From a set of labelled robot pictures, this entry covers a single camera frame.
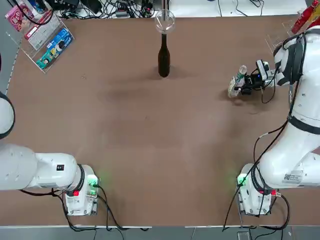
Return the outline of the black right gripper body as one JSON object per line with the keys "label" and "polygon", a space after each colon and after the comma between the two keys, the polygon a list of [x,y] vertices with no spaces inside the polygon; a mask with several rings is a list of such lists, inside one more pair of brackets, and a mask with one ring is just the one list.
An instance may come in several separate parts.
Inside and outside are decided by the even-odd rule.
{"label": "black right gripper body", "polygon": [[251,95],[253,90],[260,90],[262,77],[260,73],[250,74],[250,81],[244,81],[242,85],[242,95]]}

